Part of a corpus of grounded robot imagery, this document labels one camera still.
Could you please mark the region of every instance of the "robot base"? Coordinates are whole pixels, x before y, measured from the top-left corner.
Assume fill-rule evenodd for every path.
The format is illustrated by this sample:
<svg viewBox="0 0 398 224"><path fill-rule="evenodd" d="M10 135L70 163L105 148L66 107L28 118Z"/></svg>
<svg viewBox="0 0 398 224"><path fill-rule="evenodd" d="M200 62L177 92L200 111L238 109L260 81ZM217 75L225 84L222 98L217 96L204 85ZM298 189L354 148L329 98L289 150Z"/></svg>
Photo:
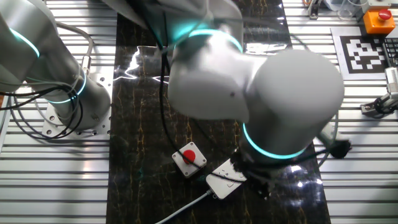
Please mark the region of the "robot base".
<svg viewBox="0 0 398 224"><path fill-rule="evenodd" d="M113 89L113 74L107 75L104 77L103 74L90 74L90 78L94 81L97 81L101 85L103 85L106 91L109 93L109 96L112 98L112 89ZM51 122L55 124L61 124L62 122L58 119L57 114L55 112L55 108L49 104L47 107L47 112L45 117ZM61 133L65 129L64 126L54 126L47 121L44 121L42 133L48 136L55 136L58 133ZM108 115L100 122L99 125L92 129L87 129L84 131L75 131L74 133L62 138L64 140L84 140L88 138L93 138L93 136L101 135L101 139L109 140L111 133L111 109L108 111Z"/></svg>

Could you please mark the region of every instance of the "orange box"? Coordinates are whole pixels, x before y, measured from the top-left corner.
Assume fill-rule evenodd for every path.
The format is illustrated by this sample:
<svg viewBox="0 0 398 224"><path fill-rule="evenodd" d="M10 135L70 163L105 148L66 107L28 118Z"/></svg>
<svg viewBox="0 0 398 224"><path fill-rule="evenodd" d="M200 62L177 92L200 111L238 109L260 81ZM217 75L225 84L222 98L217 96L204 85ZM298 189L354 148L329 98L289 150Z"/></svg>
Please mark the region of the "orange box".
<svg viewBox="0 0 398 224"><path fill-rule="evenodd" d="M392 16L388 20L382 20L379 18L378 10L366 12L363 16L363 22L368 34L389 34L396 27Z"/></svg>

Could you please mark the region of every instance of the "dark tabletop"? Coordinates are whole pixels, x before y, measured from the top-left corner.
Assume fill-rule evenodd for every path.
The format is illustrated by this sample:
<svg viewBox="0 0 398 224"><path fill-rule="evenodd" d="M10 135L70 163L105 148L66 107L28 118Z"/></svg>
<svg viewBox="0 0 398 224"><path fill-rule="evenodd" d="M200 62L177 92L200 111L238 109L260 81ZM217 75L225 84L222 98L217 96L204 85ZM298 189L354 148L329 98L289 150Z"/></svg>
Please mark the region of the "dark tabletop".
<svg viewBox="0 0 398 224"><path fill-rule="evenodd" d="M245 24L246 52L262 54L269 43L291 45L281 1L240 0L236 4L243 16L282 22L285 28L275 32L262 25ZM172 139L179 147L193 141L208 161L206 170L185 179L172 160L174 150L162 128L161 64L153 38L148 31L118 16L116 44L107 223L153 224L209 189L206 175L229 158L241 130L237 121L199 121L217 143L214 146L190 118L170 107L164 93ZM310 146L305 153L313 152ZM203 199L170 223L330 223L316 159L287 167L284 175L300 180L277 185L267 200L243 184L224 200Z"/></svg>

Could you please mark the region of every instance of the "red button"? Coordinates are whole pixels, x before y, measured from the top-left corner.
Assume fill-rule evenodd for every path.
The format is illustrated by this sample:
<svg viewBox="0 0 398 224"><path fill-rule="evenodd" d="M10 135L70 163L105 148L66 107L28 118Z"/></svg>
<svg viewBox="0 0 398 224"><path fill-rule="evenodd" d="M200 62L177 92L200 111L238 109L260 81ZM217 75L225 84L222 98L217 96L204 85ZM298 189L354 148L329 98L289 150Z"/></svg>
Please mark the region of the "red button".
<svg viewBox="0 0 398 224"><path fill-rule="evenodd" d="M183 155L184 155L190 162L193 162L193 161L195 160L195 158L196 158L195 153L194 153L192 150L190 150L190 149L185 150L184 153L183 153Z"/></svg>
<svg viewBox="0 0 398 224"><path fill-rule="evenodd" d="M384 20L384 21L389 20L389 19L391 18L391 16L392 16L392 15L391 15L390 10L381 9L381 10L379 11L379 18L382 19L382 20Z"/></svg>

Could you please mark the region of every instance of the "plug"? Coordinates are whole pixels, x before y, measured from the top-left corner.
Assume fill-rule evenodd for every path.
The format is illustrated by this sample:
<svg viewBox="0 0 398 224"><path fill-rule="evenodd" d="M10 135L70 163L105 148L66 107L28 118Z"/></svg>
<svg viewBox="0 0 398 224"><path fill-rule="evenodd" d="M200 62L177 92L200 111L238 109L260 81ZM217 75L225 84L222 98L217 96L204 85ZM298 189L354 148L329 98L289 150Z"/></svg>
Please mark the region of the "plug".
<svg viewBox="0 0 398 224"><path fill-rule="evenodd" d="M83 61L81 62L81 67L83 68L83 71L86 76L90 74L90 67L91 67L91 57L90 56L84 56Z"/></svg>

